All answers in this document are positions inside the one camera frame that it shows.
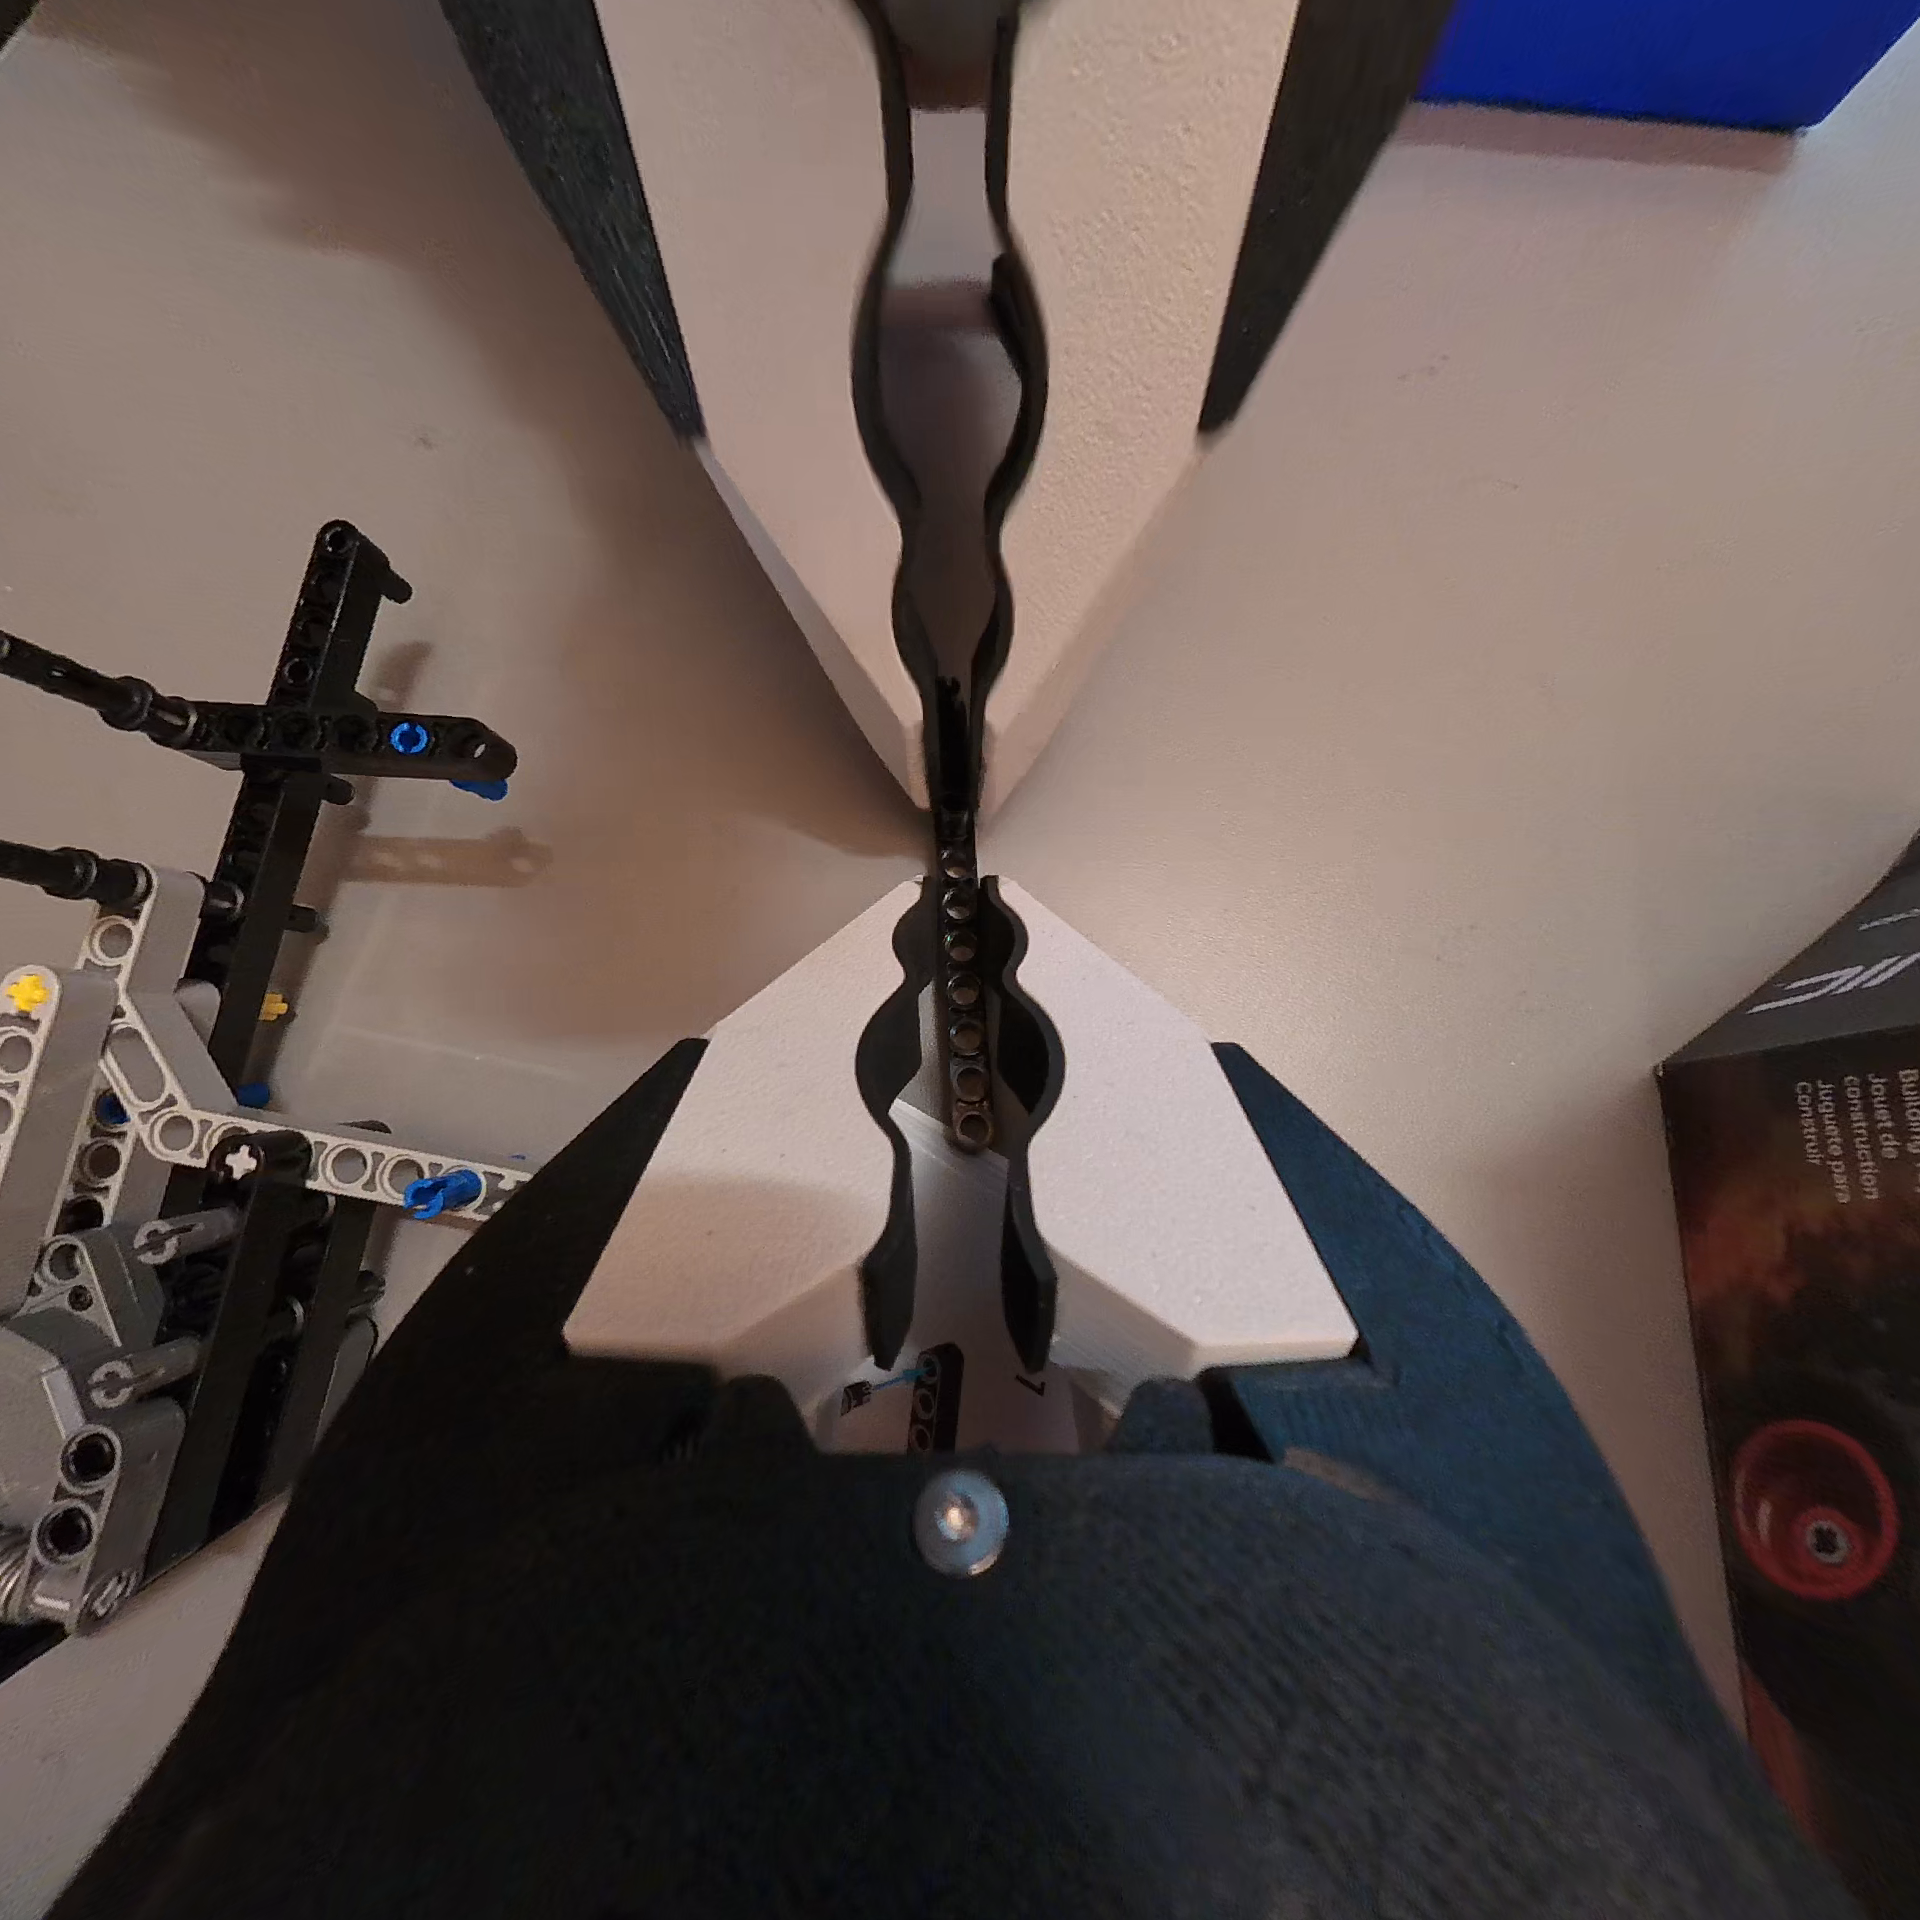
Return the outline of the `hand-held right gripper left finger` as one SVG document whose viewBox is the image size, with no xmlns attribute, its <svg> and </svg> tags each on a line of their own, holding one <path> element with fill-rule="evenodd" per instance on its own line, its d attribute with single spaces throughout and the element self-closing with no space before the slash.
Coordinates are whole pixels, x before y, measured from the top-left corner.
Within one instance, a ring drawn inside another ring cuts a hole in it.
<svg viewBox="0 0 1920 1920">
<path fill-rule="evenodd" d="M 739 1007 L 567 1321 L 577 1353 L 891 1366 L 920 1236 L 895 1104 L 922 1067 L 924 888 L 903 882 Z"/>
</svg>

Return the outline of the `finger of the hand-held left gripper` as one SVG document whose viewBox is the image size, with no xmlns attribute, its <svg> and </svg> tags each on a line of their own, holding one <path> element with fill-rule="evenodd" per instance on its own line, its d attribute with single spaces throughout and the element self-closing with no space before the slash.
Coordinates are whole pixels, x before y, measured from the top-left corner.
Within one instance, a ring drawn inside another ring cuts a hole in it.
<svg viewBox="0 0 1920 1920">
<path fill-rule="evenodd" d="M 858 422 L 858 316 L 895 190 L 858 6 L 599 6 L 694 446 L 842 705 L 928 804 L 926 710 L 897 644 L 900 521 Z"/>
<path fill-rule="evenodd" d="M 1007 224 L 1041 308 L 1041 441 L 1002 523 L 1014 643 L 980 809 L 1042 756 L 1114 636 L 1138 548 L 1199 466 L 1202 398 L 1297 2 L 1023 9 Z"/>
</svg>

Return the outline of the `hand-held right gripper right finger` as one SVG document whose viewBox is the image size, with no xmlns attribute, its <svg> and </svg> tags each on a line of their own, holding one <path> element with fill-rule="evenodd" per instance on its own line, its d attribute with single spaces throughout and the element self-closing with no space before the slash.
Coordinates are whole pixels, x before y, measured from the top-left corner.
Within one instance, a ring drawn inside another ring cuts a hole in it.
<svg viewBox="0 0 1920 1920">
<path fill-rule="evenodd" d="M 1002 1311 L 1032 1367 L 1344 1360 L 1358 1330 L 1206 1031 L 1015 882 L 996 990 Z"/>
</svg>

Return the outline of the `black holed toy beam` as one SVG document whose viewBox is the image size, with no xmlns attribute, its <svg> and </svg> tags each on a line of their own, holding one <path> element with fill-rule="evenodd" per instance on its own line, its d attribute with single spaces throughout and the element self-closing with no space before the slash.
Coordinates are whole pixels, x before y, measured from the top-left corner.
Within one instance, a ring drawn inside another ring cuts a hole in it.
<svg viewBox="0 0 1920 1920">
<path fill-rule="evenodd" d="M 994 1144 L 990 1010 L 978 970 L 977 778 L 961 682 L 936 680 L 934 690 L 934 1009 L 942 1039 L 947 1134 L 959 1151 L 977 1154 Z"/>
</svg>

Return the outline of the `blue plastic bin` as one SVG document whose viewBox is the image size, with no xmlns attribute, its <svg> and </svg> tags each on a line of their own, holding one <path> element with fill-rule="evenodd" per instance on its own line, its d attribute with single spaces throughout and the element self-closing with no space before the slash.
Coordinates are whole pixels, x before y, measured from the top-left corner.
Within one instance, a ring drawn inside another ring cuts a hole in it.
<svg viewBox="0 0 1920 1920">
<path fill-rule="evenodd" d="M 1786 132 L 1858 84 L 1884 28 L 1874 6 L 1462 2 L 1419 98 Z"/>
</svg>

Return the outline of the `black toy set box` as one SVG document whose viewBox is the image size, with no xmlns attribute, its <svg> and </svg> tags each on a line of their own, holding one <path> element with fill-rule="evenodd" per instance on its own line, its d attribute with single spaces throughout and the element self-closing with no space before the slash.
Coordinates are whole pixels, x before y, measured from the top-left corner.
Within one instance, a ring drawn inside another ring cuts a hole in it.
<svg viewBox="0 0 1920 1920">
<path fill-rule="evenodd" d="M 1658 1070 L 1745 1716 L 1919 1916 L 1919 849 Z"/>
</svg>

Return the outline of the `partly built toy brick model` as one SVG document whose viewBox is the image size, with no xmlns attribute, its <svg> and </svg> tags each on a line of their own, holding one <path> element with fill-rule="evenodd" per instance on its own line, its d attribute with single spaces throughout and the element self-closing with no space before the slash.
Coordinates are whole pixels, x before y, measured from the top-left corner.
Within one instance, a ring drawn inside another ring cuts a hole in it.
<svg viewBox="0 0 1920 1920">
<path fill-rule="evenodd" d="M 3 1673 L 97 1634 L 287 1496 L 378 1350 L 378 1215 L 473 1227 L 530 1182 L 316 1124 L 249 1070 L 320 816 L 368 780 L 502 800 L 514 748 L 362 688 L 411 586 L 347 519 L 316 535 L 262 705 L 115 676 L 6 636 L 6 680 L 238 778 L 209 875 L 6 841 L 6 884 L 87 905 L 79 958 L 3 990 Z"/>
</svg>

